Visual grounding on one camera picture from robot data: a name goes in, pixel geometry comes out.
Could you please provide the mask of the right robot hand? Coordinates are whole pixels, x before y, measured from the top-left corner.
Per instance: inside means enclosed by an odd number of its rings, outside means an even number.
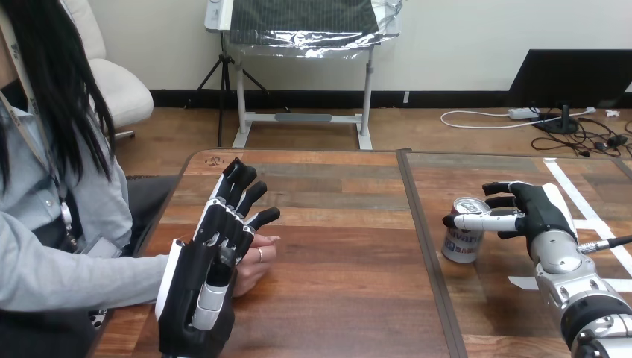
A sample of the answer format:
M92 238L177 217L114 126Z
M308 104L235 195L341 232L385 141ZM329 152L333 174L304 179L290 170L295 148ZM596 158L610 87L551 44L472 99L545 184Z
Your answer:
M482 186L489 210L450 213L442 218L445 227L494 232L500 239L524 236L527 249L543 233L564 232L578 244L572 217L560 190L553 183L542 186L522 181L500 181Z

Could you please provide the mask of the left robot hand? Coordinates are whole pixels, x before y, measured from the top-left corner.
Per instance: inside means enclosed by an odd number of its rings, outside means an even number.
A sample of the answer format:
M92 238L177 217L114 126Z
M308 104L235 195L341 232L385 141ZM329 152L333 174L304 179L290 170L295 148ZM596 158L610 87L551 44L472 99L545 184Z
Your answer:
M218 357L235 322L230 302L237 268L256 232L280 217L250 216L267 191L256 169L235 158L222 171L192 239L171 244L155 303L163 357Z

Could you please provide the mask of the person's hand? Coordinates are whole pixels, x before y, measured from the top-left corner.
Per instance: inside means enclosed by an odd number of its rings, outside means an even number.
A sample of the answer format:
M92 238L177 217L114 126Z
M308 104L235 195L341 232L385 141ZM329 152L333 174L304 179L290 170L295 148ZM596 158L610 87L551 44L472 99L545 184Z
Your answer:
M237 265L234 298L246 295L268 273L277 260L278 241L279 236L254 236L247 253Z

